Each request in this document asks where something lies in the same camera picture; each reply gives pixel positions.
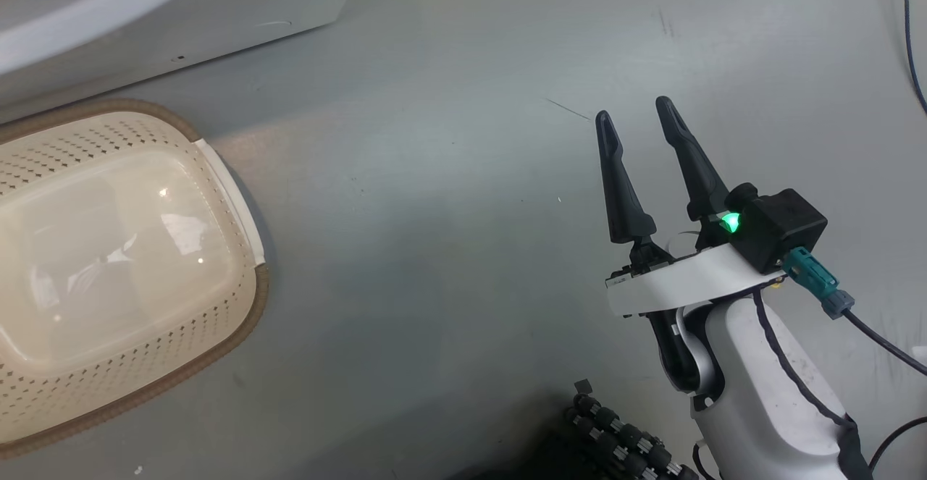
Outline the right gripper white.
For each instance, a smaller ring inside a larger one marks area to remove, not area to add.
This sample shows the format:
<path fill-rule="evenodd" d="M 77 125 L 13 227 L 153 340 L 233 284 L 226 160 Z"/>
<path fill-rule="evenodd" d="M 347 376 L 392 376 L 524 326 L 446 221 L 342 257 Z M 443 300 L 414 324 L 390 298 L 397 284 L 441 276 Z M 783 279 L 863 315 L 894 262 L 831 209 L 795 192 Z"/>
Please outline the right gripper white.
<path fill-rule="evenodd" d="M 681 167 L 689 196 L 689 219 L 698 222 L 704 217 L 725 212 L 725 200 L 729 195 L 727 186 L 675 104 L 669 97 L 659 96 L 655 99 L 655 107 L 663 137 L 675 150 Z M 595 127 L 611 242 L 625 245 L 648 240 L 656 232 L 655 222 L 640 205 L 626 172 L 623 146 L 608 111 L 596 114 Z M 732 245 L 722 245 L 645 274 L 609 279 L 606 281 L 606 298 L 609 308 L 617 316 L 675 311 L 738 295 L 785 276 L 780 269 L 762 274 Z"/>

